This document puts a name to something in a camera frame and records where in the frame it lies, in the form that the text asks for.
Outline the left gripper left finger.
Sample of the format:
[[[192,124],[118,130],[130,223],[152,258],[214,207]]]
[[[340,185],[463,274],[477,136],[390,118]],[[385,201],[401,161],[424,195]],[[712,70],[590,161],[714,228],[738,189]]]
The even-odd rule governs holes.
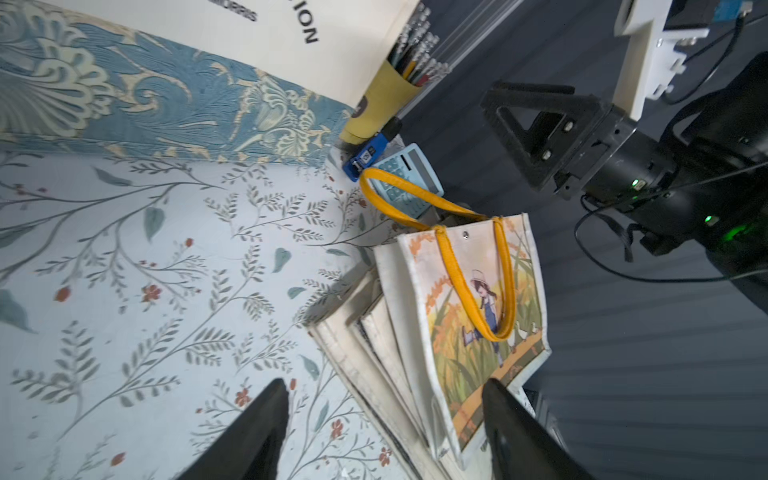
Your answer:
[[[275,479],[289,421],[289,392],[275,379],[180,477]]]

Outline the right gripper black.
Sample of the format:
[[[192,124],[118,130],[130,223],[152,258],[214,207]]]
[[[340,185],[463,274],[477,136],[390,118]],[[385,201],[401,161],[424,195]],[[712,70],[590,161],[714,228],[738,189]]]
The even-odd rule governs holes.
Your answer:
[[[549,182],[569,199],[636,131],[613,103],[565,85],[495,82],[481,101],[484,118],[527,184]]]

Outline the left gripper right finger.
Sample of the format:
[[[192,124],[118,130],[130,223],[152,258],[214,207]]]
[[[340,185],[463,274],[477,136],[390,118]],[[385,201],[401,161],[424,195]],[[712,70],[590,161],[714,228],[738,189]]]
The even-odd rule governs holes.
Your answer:
[[[497,379],[482,390],[485,431],[496,479],[590,479]]]

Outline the cream canvas bag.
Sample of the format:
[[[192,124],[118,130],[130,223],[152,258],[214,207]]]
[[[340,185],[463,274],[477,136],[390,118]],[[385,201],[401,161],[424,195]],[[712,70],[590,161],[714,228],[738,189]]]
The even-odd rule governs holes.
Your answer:
[[[408,477],[460,479],[462,472],[450,456],[432,457],[415,408],[397,393],[372,343],[361,333],[365,319],[388,317],[377,271],[369,270],[331,299],[334,309],[309,322],[308,330]]]

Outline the white tote bag yellow handles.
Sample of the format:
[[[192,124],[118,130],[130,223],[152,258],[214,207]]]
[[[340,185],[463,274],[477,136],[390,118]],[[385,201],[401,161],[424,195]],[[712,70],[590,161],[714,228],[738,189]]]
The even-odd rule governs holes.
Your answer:
[[[519,388],[551,353],[530,219],[487,217],[377,168],[360,187],[405,227],[374,256],[428,448],[469,470],[487,438],[484,384]]]

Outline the cream tote bag black lettering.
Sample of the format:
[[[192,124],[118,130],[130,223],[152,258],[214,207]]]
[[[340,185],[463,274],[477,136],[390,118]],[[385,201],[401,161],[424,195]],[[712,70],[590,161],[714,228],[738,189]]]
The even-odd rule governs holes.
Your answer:
[[[412,1],[5,1],[1,148],[322,161]]]

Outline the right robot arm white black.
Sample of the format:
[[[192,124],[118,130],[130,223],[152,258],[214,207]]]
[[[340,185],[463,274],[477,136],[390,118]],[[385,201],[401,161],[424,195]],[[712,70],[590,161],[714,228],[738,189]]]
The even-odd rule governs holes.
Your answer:
[[[684,106],[652,138],[618,106],[563,85],[496,82],[483,115],[526,183],[579,198],[626,258],[694,241],[760,309],[767,306],[767,57]]]

